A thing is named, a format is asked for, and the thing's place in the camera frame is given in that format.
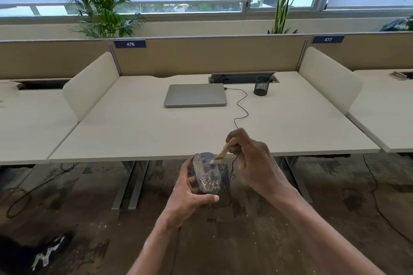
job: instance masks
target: silver laptop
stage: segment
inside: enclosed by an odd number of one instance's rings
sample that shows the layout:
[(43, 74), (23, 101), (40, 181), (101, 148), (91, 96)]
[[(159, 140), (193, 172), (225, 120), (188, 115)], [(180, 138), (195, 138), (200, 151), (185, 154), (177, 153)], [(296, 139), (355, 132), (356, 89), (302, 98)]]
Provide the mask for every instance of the silver laptop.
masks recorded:
[(165, 107), (226, 105), (224, 84), (169, 85)]

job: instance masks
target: forearm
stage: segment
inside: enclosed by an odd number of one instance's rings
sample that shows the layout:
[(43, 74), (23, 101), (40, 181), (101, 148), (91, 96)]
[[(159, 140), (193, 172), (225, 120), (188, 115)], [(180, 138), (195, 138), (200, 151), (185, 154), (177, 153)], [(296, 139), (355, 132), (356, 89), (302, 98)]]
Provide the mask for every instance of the forearm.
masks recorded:
[(297, 228), (326, 274), (383, 274), (300, 195), (292, 193), (282, 201), (279, 197), (267, 199)]
[(158, 219), (127, 275), (157, 274), (174, 230)]

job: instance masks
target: white shoe logo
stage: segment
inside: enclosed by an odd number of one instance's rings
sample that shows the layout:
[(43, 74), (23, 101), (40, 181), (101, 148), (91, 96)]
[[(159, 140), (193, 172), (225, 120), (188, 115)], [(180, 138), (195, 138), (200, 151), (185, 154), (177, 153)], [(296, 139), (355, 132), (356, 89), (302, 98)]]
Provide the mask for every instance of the white shoe logo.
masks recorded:
[(51, 254), (52, 252), (54, 252), (54, 251), (57, 250), (57, 248), (60, 246), (60, 244), (62, 243), (62, 241), (63, 241), (64, 239), (65, 239), (65, 237), (62, 236), (62, 237), (60, 238), (60, 242), (59, 242), (56, 246), (54, 246), (54, 247), (49, 247), (49, 248), (48, 248), (48, 251), (46, 252), (46, 255), (44, 255), (43, 253), (39, 253), (38, 255), (36, 255), (36, 258), (35, 258), (35, 260), (34, 260), (34, 262), (33, 262), (33, 266), (31, 267), (31, 268), (32, 268), (32, 271), (34, 271), (34, 270), (36, 269), (36, 265), (37, 265), (37, 263), (38, 263), (40, 260), (42, 260), (42, 262), (43, 262), (43, 267), (47, 266), (47, 265), (49, 264), (50, 254)]

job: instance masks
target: desk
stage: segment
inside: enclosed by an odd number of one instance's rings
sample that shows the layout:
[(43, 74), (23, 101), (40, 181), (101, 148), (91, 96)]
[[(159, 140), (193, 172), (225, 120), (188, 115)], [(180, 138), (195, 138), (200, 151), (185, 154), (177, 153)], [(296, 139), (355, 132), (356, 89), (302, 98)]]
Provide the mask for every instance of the desk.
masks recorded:
[(78, 120), (61, 90), (22, 90), (0, 107), (0, 164), (47, 163)]
[(392, 71), (354, 71), (364, 86), (347, 116), (386, 152), (412, 152), (413, 80), (399, 81)]
[[(274, 156), (377, 152), (364, 133), (297, 72), (278, 72), (268, 94), (253, 84), (227, 85), (248, 93), (250, 116), (237, 121), (266, 142)], [(207, 83), (208, 75), (122, 76), (52, 154), (53, 162), (181, 159), (219, 153), (244, 116), (244, 93), (227, 90), (226, 107), (164, 108), (170, 84)]]

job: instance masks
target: black mesh pen holder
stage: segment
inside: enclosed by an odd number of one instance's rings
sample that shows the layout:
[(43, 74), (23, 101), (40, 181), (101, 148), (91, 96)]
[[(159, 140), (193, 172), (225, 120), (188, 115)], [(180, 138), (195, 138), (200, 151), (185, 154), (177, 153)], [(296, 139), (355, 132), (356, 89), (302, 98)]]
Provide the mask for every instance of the black mesh pen holder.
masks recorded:
[(265, 96), (268, 92), (271, 79), (267, 76), (257, 76), (255, 80), (254, 94), (257, 96)]

